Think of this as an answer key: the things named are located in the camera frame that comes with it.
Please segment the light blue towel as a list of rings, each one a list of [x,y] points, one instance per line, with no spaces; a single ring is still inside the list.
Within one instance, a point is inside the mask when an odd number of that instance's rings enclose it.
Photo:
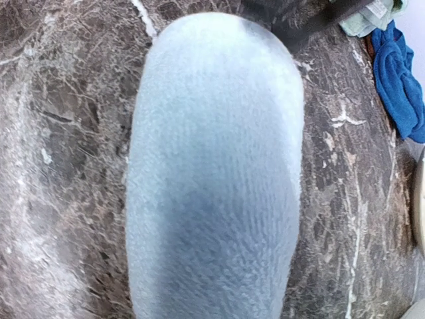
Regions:
[[[137,318],[279,318],[299,234],[303,82],[257,23],[197,13],[150,48],[126,191]]]

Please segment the white plastic basin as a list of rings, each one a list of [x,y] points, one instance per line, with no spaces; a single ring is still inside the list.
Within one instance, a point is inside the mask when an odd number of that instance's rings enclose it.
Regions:
[[[425,298],[415,300],[400,319],[425,319]]]

